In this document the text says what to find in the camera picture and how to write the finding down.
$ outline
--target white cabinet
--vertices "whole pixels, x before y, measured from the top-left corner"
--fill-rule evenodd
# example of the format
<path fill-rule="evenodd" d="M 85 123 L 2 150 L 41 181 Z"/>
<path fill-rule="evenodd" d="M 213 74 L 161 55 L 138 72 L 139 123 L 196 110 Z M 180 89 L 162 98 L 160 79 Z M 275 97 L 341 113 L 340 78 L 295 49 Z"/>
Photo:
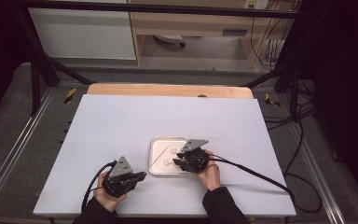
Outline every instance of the white cabinet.
<path fill-rule="evenodd" d="M 84 2 L 127 3 L 126 0 Z M 30 8 L 30 13 L 50 57 L 135 60 L 128 12 Z"/>

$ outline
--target metal bracket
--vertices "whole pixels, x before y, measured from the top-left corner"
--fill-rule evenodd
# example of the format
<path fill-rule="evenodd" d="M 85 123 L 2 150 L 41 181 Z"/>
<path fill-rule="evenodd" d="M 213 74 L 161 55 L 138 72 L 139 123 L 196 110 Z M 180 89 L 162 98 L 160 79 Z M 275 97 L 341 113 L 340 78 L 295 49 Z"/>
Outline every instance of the metal bracket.
<path fill-rule="evenodd" d="M 182 152 L 192 151 L 198 147 L 201 147 L 205 144 L 209 143 L 208 140 L 201 139 L 189 139 L 186 144 L 182 147 Z"/>
<path fill-rule="evenodd" d="M 127 162 L 126 158 L 124 158 L 122 156 L 118 160 L 118 162 L 115 165 L 115 167 L 113 168 L 112 172 L 110 172 L 109 177 L 113 178 L 115 176 L 126 175 L 126 174 L 129 174 L 131 172 L 132 172 L 132 167 Z"/>

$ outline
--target person's right hand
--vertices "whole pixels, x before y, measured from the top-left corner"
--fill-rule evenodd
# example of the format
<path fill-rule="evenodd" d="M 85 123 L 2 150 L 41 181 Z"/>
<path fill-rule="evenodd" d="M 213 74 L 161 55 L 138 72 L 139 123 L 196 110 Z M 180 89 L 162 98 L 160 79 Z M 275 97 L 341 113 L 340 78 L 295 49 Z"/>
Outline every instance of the person's right hand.
<path fill-rule="evenodd" d="M 213 158 L 213 153 L 205 149 L 205 152 L 210 158 Z M 197 173 L 197 176 L 201 180 L 203 186 L 208 190 L 220 188 L 220 171 L 219 166 L 214 161 L 209 161 L 208 166 L 204 171 Z"/>

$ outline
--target black metal pole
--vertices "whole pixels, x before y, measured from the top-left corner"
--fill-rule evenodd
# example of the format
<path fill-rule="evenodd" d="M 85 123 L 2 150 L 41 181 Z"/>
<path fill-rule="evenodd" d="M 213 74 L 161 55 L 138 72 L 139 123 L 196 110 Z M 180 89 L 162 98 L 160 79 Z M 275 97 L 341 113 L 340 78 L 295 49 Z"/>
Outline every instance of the black metal pole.
<path fill-rule="evenodd" d="M 55 224 L 54 217 L 48 217 L 48 220 L 50 221 L 51 224 Z"/>
<path fill-rule="evenodd" d="M 295 122 L 298 122 L 300 116 L 297 114 L 298 79 L 299 79 L 299 72 L 298 69 L 296 68 L 295 72 L 293 73 L 292 91 L 290 95 L 290 115 L 292 116 Z"/>
<path fill-rule="evenodd" d="M 66 66 L 64 66 L 61 63 L 58 63 L 57 61 L 55 61 L 54 59 L 52 59 L 50 56 L 48 56 L 45 53 L 45 58 L 48 62 L 51 63 L 51 65 L 53 65 L 55 68 L 57 68 L 58 70 L 61 70 L 62 72 L 64 72 L 66 75 L 76 79 L 77 81 L 83 83 L 83 84 L 92 84 L 92 83 L 96 83 L 96 81 L 91 81 L 86 79 L 85 77 L 82 77 L 81 75 L 79 75 L 78 73 L 70 70 L 69 68 L 67 68 Z"/>
<path fill-rule="evenodd" d="M 33 116 L 37 109 L 40 107 L 40 83 L 39 83 L 39 70 L 38 70 L 37 60 L 33 60 L 31 62 L 31 79 L 32 79 L 32 112 L 31 116 Z"/>
<path fill-rule="evenodd" d="M 57 75 L 55 74 L 55 71 L 52 69 L 52 67 L 49 66 L 49 64 L 46 64 L 43 55 L 43 47 L 39 43 L 38 38 L 36 37 L 33 29 L 30 27 L 30 24 L 25 18 L 23 10 L 25 10 L 24 7 L 14 7 L 12 8 L 12 13 L 15 15 L 22 30 L 28 38 L 28 42 L 32 46 L 32 53 L 37 59 L 38 67 L 40 68 L 39 71 L 41 72 L 41 75 L 46 81 L 46 84 L 48 86 L 57 86 L 58 83 L 60 83 L 60 80 L 57 78 Z"/>
<path fill-rule="evenodd" d="M 154 12 L 168 14 L 195 14 L 215 15 L 233 17 L 255 17 L 255 18 L 284 18 L 298 19 L 315 16 L 309 12 L 297 11 L 275 11 L 255 10 L 246 8 L 228 7 L 185 7 L 168 5 L 146 5 L 146 4 L 120 4 L 120 3 L 90 3 L 90 2 L 67 2 L 47 0 L 19 0 L 16 2 L 22 7 L 54 8 L 71 10 L 93 10 L 93 11 L 123 11 L 123 12 Z"/>
<path fill-rule="evenodd" d="M 286 71 L 287 68 L 288 67 L 286 66 L 286 64 L 282 64 L 280 67 L 276 68 L 275 70 L 270 71 L 269 73 L 265 74 L 264 76 L 259 77 L 255 80 L 249 82 L 248 84 L 240 85 L 240 87 L 247 87 L 249 89 L 256 87 L 256 86 L 260 85 L 261 83 L 269 80 L 272 77 L 280 76 L 283 72 Z"/>

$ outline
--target person's left hand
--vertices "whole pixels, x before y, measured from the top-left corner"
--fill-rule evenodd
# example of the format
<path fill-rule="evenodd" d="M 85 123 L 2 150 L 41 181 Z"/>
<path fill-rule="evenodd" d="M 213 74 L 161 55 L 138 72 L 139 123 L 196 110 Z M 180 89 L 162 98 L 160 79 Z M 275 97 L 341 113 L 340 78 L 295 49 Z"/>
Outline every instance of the person's left hand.
<path fill-rule="evenodd" d="M 98 176 L 98 189 L 94 190 L 94 198 L 109 212 L 113 212 L 116 206 L 127 198 L 127 194 L 121 195 L 119 198 L 115 198 L 106 193 L 103 189 L 103 181 L 107 175 L 107 172 Z"/>

